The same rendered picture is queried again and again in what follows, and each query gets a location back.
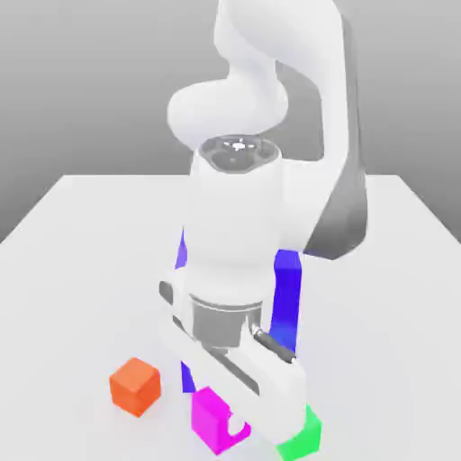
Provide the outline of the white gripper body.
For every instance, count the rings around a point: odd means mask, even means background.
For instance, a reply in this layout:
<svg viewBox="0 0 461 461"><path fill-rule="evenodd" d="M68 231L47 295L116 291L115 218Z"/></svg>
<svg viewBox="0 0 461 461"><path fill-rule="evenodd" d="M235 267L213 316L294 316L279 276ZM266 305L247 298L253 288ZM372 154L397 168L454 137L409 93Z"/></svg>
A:
<svg viewBox="0 0 461 461"><path fill-rule="evenodd" d="M168 281L158 332L167 346L225 402L252 402L249 424L282 444L304 426L306 375L296 355L261 328L262 303L208 303Z"/></svg>

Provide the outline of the small magenta cube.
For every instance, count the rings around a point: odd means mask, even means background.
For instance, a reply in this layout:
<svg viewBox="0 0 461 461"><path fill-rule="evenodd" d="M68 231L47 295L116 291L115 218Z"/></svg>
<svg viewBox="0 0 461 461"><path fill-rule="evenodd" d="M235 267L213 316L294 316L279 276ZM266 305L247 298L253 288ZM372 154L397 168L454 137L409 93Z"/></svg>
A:
<svg viewBox="0 0 461 461"><path fill-rule="evenodd" d="M230 406L209 386L193 394L192 429L216 456L236 446L251 434L251 427L247 422L241 430L231 434L229 422L232 416Z"/></svg>

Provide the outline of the small green cube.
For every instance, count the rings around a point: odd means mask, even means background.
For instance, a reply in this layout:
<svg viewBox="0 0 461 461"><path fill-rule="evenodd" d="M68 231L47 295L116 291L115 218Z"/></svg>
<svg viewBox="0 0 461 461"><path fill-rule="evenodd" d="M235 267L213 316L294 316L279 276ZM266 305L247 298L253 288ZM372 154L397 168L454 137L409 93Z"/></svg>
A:
<svg viewBox="0 0 461 461"><path fill-rule="evenodd" d="M293 438L276 446L283 461L296 461L302 457L316 453L321 444L322 422L312 408L305 408L303 429Z"/></svg>

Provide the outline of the small orange cube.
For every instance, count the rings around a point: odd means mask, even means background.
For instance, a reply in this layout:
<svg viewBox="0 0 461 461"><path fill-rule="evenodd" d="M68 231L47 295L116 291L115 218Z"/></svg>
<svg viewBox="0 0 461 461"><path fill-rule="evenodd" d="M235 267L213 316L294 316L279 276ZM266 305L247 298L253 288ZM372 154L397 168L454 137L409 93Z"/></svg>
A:
<svg viewBox="0 0 461 461"><path fill-rule="evenodd" d="M109 377L109 385L113 403L137 418L161 396L160 372L136 357Z"/></svg>

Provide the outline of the large blue box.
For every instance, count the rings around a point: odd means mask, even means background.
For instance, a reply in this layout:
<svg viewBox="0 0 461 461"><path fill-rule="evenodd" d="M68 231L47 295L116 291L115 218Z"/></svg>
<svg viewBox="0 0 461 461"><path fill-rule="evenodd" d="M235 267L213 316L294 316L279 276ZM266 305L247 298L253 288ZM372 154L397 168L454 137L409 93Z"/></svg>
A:
<svg viewBox="0 0 461 461"><path fill-rule="evenodd" d="M295 352L301 295L302 265L297 252L279 249L274 270L276 289L269 335Z"/></svg>

